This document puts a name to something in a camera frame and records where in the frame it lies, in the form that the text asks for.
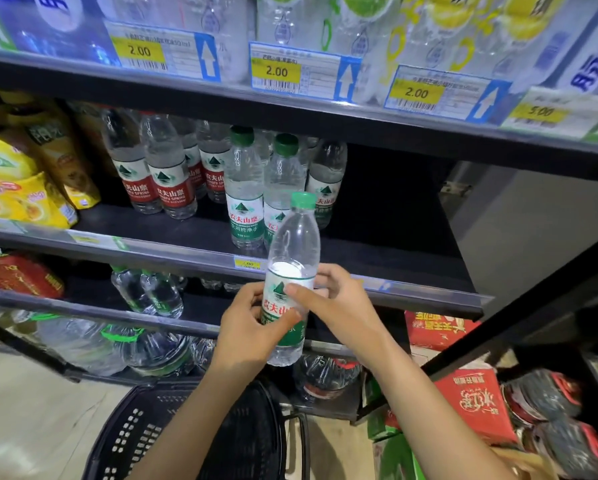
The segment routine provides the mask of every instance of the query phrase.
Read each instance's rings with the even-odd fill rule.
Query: forearm
[[[399,345],[373,371],[428,480],[514,480]]]
[[[211,368],[135,466],[130,480],[196,479],[217,430],[245,386],[229,372]]]

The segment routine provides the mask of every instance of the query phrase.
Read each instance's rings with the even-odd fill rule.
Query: hand
[[[361,280],[352,278],[336,264],[320,264],[314,282],[327,288],[327,298],[292,283],[284,291],[319,316],[335,337],[375,372],[387,346],[396,343],[377,315]]]
[[[223,313],[221,329],[208,372],[230,374],[245,387],[262,370],[281,338],[302,316],[294,308],[279,320],[262,325],[261,307],[254,306],[263,297],[263,282],[241,287],[230,307]]]

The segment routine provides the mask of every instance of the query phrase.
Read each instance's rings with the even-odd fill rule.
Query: left hand
[[[278,320],[262,325],[261,307],[254,306],[263,297],[263,282],[247,283],[223,313],[221,329],[208,372],[230,374],[243,387],[266,364],[279,340],[299,323],[302,316],[294,308]]]

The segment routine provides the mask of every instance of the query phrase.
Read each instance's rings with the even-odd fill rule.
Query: black shopping basket
[[[200,378],[134,387],[103,427],[82,480],[123,480],[143,458]],[[283,480],[284,422],[297,418],[302,439],[302,478],[310,478],[308,425],[304,414],[283,416],[267,389],[251,383],[223,420],[199,480]]]

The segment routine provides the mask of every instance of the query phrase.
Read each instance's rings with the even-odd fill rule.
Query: tiled floor
[[[73,384],[0,354],[0,480],[80,480],[90,449],[127,388]],[[289,432],[288,479],[301,478],[298,427]],[[311,418],[311,478],[372,480],[366,428]]]

